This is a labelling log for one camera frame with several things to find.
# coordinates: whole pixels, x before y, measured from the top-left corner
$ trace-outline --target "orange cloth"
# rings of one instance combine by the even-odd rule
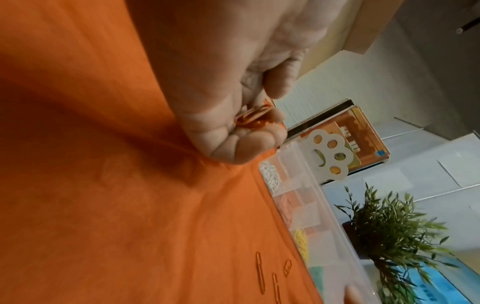
[[[0,41],[0,303],[274,303],[273,272],[321,303],[258,162],[199,156],[122,1],[3,0]]]

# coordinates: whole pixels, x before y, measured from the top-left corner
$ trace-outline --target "orange fabric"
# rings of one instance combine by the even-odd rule
[[[122,1],[4,0],[0,41],[0,303],[274,303],[273,272],[321,302],[258,162],[192,148]]]

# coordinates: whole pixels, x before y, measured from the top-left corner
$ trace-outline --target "plastic organizer box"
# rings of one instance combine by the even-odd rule
[[[280,209],[285,200],[292,205],[287,219],[289,230],[294,240],[303,236],[307,250],[303,252],[295,243],[324,303],[344,304],[345,287],[351,284],[359,289],[365,304],[380,304],[298,143],[278,149],[259,168],[277,207]]]

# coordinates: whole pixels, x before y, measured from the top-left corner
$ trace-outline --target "plant pot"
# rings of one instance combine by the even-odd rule
[[[353,248],[356,251],[356,254],[358,255],[359,259],[370,259],[368,254],[365,252],[364,247],[362,246],[362,243],[360,242],[359,237],[355,233],[355,229],[352,225],[351,222],[345,222],[342,224],[343,229],[345,230],[346,235],[348,236],[348,239],[350,240],[350,243],[352,244]]]

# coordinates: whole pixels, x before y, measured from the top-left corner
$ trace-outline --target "green plant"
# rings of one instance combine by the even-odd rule
[[[366,185],[364,205],[353,201],[348,193],[348,206],[336,207],[348,215],[353,235],[349,235],[356,250],[362,250],[375,263],[380,272],[379,295],[388,303],[414,303],[416,298],[408,269],[416,269],[421,278],[431,282],[423,265],[437,268],[438,258],[451,254],[442,244],[444,224],[436,218],[425,219],[426,214],[415,212],[413,197],[405,194],[400,199],[392,192],[386,198],[377,198],[377,191]]]

